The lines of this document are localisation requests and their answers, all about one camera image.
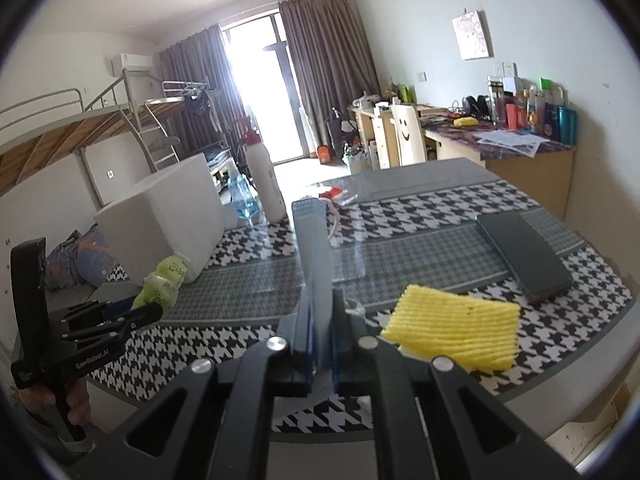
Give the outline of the papers on desk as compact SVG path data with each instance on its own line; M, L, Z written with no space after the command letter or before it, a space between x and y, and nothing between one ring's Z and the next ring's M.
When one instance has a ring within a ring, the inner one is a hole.
M521 134L510 130L492 130L473 134L478 144L504 148L534 158L542 144L548 140L536 134Z

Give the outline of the blue face mask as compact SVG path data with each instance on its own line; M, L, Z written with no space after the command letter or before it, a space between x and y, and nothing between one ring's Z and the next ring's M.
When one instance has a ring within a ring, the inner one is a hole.
M352 367L357 336L366 332L352 325L364 309L333 284L328 204L303 198L292 205L292 213L303 274L294 311L292 353L305 372L338 376Z

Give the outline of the yellow foam net sleeve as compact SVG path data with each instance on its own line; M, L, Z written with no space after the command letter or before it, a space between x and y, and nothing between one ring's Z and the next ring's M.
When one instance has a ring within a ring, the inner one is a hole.
M467 370L507 370L518 354L520 306L409 285L381 337L420 356L448 356Z

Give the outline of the houndstooth table cloth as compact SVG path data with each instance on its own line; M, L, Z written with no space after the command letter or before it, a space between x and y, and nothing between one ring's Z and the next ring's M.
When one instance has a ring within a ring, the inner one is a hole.
M479 214L516 211L560 257L572 288L531 306L477 229ZM336 212L334 283L380 330L411 284L521 305L518 357L476 380L541 434L585 408L639 348L639 306L590 244L512 184L461 165L423 186L378 188ZM133 336L125 354L92 382L138 405L186 364L224 362L271 336L303 284L287 223L224 233L205 270L183 287L163 322Z

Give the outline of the dark grey case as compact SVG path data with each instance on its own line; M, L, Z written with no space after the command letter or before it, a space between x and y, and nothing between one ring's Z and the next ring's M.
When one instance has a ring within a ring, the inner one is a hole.
M570 290L570 271L518 212L480 214L475 222L503 258L529 304L540 304Z

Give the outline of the metal bunk bed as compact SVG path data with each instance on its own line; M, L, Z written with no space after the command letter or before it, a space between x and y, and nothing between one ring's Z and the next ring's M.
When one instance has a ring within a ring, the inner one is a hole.
M151 80L160 86L159 98L138 101L132 88L133 72L123 70L90 102L74 87L33 96L1 110L1 132L12 138L1 142L1 193L75 155L84 166L96 201L104 200L87 160L87 148L129 133L142 151L151 172L179 161L179 140L168 122L198 101L214 109L219 93L209 81Z

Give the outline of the blue plaid quilt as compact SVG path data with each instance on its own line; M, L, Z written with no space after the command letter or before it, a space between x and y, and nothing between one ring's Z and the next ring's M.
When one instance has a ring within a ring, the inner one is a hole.
M46 287L50 292L90 284L101 286L117 268L104 233L95 223L87 232L75 230L46 258Z

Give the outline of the white air conditioner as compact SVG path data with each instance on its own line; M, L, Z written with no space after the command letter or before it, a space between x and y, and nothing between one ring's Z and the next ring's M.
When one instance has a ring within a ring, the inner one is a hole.
M111 59L112 71L119 76L123 70L135 73L151 73L154 67L151 55L121 53Z

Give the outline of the wooden desk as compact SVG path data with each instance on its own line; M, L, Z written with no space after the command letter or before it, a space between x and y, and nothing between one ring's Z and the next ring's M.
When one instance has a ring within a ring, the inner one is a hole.
M541 145L534 158L529 158L504 148L478 144L473 134L492 131L491 124L454 128L443 108L413 107L425 136L427 162L469 159L528 194L556 218L565 218L572 183L574 148L548 141ZM355 118L361 143L376 145L380 167L401 166L392 111L351 107L349 113Z

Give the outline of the red snack packet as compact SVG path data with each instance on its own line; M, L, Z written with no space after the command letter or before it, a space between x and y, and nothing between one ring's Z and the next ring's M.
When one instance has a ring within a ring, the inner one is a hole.
M341 195L343 190L341 188L336 188L332 186L332 188L328 188L327 190L322 191L319 196L321 198L327 198L328 200L333 200L335 197Z

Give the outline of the white waste bucket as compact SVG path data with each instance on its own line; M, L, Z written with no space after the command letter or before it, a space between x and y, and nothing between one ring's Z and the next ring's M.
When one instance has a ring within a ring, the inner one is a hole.
M371 169L369 153L361 144L349 145L345 148L343 160L352 176Z

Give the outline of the cartoon wall picture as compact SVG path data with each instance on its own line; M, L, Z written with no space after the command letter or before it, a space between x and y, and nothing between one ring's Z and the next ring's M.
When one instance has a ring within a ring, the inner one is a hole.
M492 58L490 33L483 10L464 12L451 20L462 61Z

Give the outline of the brown right curtain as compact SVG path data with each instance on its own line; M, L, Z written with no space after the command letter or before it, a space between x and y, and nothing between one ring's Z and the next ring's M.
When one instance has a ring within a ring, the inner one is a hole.
M326 144L331 110L380 92L369 41L349 0L283 0L279 12L314 143Z

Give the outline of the white lotion pump bottle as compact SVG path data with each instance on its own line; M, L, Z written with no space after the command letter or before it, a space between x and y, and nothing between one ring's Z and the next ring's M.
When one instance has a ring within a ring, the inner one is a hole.
M247 166L262 203L262 210L270 223L279 223L286 216L286 206L269 152L259 134L252 128L244 133L244 142Z

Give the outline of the yellow object on desk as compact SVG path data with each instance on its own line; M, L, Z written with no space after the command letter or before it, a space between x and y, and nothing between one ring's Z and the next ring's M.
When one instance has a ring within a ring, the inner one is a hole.
M475 127L479 123L480 122L476 118L471 116L459 117L452 122L452 124L454 125L454 128Z

